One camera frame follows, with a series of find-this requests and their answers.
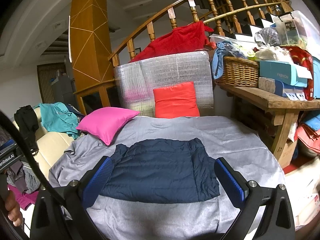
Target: human hand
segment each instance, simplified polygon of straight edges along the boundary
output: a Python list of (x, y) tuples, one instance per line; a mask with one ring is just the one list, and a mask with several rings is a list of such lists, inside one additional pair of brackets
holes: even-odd
[(20, 226), (22, 224), (22, 214), (20, 212), (20, 206), (14, 197), (13, 191), (9, 190), (9, 195), (4, 202), (4, 206), (9, 212), (8, 218), (13, 222), (14, 226)]

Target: white ceiling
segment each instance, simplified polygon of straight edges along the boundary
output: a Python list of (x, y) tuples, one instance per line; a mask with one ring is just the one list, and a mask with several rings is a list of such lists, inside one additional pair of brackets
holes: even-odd
[[(109, 24), (120, 28), (110, 33), (111, 41), (128, 36), (148, 17), (172, 2), (107, 0)], [(48, 58), (41, 54), (68, 27), (70, 6), (71, 0), (23, 0), (0, 38), (0, 70), (46, 61)], [(62, 23), (60, 29), (53, 28), (56, 23)], [(54, 56), (63, 59), (63, 55)]]

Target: wooden bench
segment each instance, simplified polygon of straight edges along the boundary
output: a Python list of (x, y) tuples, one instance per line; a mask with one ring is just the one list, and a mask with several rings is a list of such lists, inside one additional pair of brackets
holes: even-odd
[[(291, 124), (297, 122), (299, 112), (320, 109), (319, 99), (312, 101), (291, 101), (288, 98), (271, 94), (259, 88), (232, 87), (229, 85), (219, 86), (228, 94), (234, 96), (234, 101), (236, 98), (244, 99), (262, 109), (265, 113), (269, 112), (272, 114), (270, 121), (272, 125), (277, 126), (277, 130), (275, 139), (269, 149), (277, 160), (281, 158), (284, 152)], [(233, 113), (239, 110), (237, 107), (239, 105), (233, 105)]]

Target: cream leather sofa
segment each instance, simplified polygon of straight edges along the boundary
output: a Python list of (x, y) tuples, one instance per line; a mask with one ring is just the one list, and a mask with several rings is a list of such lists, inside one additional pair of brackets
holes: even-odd
[(34, 156), (36, 162), (39, 163), (39, 168), (48, 179), (49, 169), (61, 157), (65, 149), (69, 147), (73, 141), (66, 133), (48, 132), (41, 125), (40, 108), (34, 109), (39, 122), (39, 129), (36, 131), (36, 141), (39, 147), (39, 152)]

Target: teal box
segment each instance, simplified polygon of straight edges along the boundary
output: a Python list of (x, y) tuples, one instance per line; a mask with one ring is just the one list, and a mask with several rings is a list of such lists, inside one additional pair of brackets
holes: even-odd
[(305, 67), (273, 60), (260, 61), (260, 76), (304, 88), (307, 87), (308, 79), (312, 79), (311, 72)]

